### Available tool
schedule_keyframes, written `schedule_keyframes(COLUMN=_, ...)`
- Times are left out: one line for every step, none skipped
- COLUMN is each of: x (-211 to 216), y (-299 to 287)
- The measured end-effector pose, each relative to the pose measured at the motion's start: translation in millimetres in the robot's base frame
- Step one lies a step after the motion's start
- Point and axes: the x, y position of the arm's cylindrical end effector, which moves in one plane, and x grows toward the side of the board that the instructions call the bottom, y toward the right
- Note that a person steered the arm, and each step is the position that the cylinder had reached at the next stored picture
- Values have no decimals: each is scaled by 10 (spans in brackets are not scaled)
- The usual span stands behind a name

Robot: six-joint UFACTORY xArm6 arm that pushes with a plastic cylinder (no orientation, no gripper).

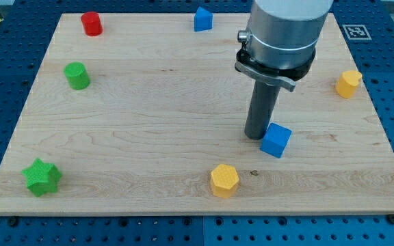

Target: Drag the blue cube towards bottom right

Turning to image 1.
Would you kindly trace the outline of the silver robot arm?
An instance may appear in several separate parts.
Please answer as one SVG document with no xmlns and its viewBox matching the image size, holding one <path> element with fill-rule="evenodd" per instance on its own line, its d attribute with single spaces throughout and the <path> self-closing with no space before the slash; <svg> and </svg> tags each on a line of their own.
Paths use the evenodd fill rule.
<svg viewBox="0 0 394 246">
<path fill-rule="evenodd" d="M 281 70 L 312 58 L 331 0 L 254 0 L 237 39 L 256 62 Z"/>
</svg>

